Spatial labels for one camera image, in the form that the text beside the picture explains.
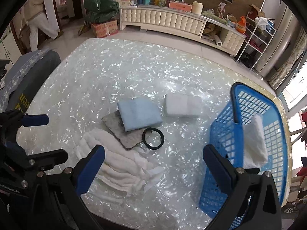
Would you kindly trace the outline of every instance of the orange bottle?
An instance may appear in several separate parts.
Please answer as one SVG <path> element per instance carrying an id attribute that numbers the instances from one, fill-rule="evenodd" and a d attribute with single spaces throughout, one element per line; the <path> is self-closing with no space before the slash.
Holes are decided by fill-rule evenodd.
<path id="1" fill-rule="evenodd" d="M 237 27 L 236 27 L 237 31 L 240 33 L 245 33 L 246 31 L 246 20 L 244 16 L 241 16 L 241 21 L 239 21 L 237 23 Z"/>

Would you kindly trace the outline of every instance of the beige sweater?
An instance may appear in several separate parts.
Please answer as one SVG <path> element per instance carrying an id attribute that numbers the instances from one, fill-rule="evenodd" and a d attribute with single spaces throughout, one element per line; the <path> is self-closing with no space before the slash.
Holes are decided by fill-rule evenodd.
<path id="1" fill-rule="evenodd" d="M 28 0 L 24 4 L 23 11 L 26 21 L 30 21 L 31 19 L 43 12 L 43 2 L 44 0 Z"/>

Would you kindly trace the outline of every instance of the blue gripper pad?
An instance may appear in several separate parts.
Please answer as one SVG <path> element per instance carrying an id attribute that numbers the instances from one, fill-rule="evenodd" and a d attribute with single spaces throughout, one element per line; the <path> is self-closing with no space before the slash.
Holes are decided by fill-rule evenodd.
<path id="1" fill-rule="evenodd" d="M 47 125 L 49 123 L 49 118 L 46 114 L 25 115 L 22 117 L 21 123 L 25 127 Z"/>
<path id="2" fill-rule="evenodd" d="M 213 145 L 204 147 L 203 159 L 222 193 L 230 195 L 235 182 L 232 164 L 226 158 L 223 158 Z"/>
<path id="3" fill-rule="evenodd" d="M 78 196 L 88 191 L 105 159 L 105 156 L 106 153 L 104 147 L 96 145 L 87 157 L 82 158 L 76 164 L 74 175 L 76 175 L 75 191 Z"/>

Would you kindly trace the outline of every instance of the shoe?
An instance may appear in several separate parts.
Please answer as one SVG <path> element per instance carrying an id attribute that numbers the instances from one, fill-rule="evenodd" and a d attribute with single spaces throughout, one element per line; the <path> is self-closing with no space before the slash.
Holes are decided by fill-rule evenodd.
<path id="1" fill-rule="evenodd" d="M 57 38 L 59 38 L 60 36 L 62 36 L 64 34 L 64 32 L 61 30 L 59 33 L 58 33 L 58 36 L 55 38 L 55 40 L 57 39 Z"/>

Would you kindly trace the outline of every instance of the plastic table cover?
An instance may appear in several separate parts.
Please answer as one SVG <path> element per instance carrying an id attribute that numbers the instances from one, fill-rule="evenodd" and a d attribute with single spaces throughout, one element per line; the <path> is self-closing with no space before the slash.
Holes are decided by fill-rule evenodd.
<path id="1" fill-rule="evenodd" d="M 95 179 L 82 198 L 93 213 L 128 227 L 203 229 L 211 219 L 198 208 L 205 175 L 202 149 L 211 123 L 237 81 L 275 102 L 272 94 L 254 82 L 193 54 L 128 40 L 88 39 L 55 69 L 28 109 L 28 114 L 48 114 L 49 124 L 20 128 L 17 142 L 29 154 L 65 149 L 69 160 L 49 173 L 61 172 L 76 164 L 74 148 L 85 132 L 105 129 L 101 118 L 117 110 L 118 101 L 148 97 L 161 111 L 159 129 L 165 142 L 156 151 L 144 144 L 138 150 L 165 168 L 162 179 L 146 193 L 130 197 Z M 202 115 L 197 119 L 165 116 L 164 96 L 173 92 L 200 96 Z M 289 134 L 283 107 L 278 99 L 275 103 Z M 149 141 L 158 145 L 159 139 L 152 135 Z"/>

